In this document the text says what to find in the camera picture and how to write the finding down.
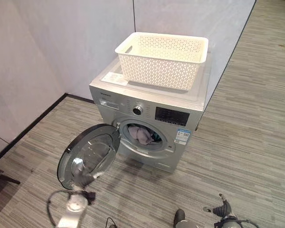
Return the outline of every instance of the washing machine door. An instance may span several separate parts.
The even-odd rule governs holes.
[[[110,168],[120,143],[116,127],[98,124],[79,134],[62,154],[57,177],[66,189],[73,189],[74,174],[97,178]]]

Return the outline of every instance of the gray floor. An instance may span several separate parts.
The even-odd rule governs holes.
[[[50,227],[49,194],[61,189],[58,160],[80,132],[100,123],[93,104],[65,99],[1,160],[21,181],[0,182],[0,228]],[[241,219],[285,228],[285,0],[259,0],[177,170],[163,171],[118,156],[90,190],[97,200],[83,227],[168,228],[179,207],[188,219],[218,220],[202,211],[224,193]],[[65,198],[54,199],[58,219]]]

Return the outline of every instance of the sticker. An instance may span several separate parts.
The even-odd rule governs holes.
[[[124,75],[118,74],[118,73],[113,73],[113,72],[107,73],[101,79],[101,81],[109,82],[109,83],[113,83],[113,84],[117,84],[117,85],[121,85],[121,86],[124,86],[124,85],[126,86],[128,84],[128,81],[125,80]]]
[[[191,131],[189,130],[178,129],[174,142],[178,144],[186,145],[190,137],[190,134],[191,134]]]

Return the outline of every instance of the black cable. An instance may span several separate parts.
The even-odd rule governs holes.
[[[106,219],[105,228],[107,228],[107,226],[108,226],[108,221],[109,221],[109,219],[114,223],[114,226],[116,226],[114,220],[113,220],[111,217],[108,217],[108,218]]]
[[[60,192],[65,192],[65,193],[68,193],[69,196],[74,193],[73,191],[70,191],[70,190],[58,190],[58,191],[54,191],[50,196],[49,198],[47,199],[47,216],[48,216],[48,219],[49,221],[51,222],[52,226],[53,227],[56,227],[56,223],[52,217],[52,214],[51,212],[49,211],[49,206],[51,204],[51,198],[56,194],[56,193],[60,193]]]

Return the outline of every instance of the plastic basket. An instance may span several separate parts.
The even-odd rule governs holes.
[[[115,52],[127,80],[190,90],[207,50],[207,38],[135,32]]]

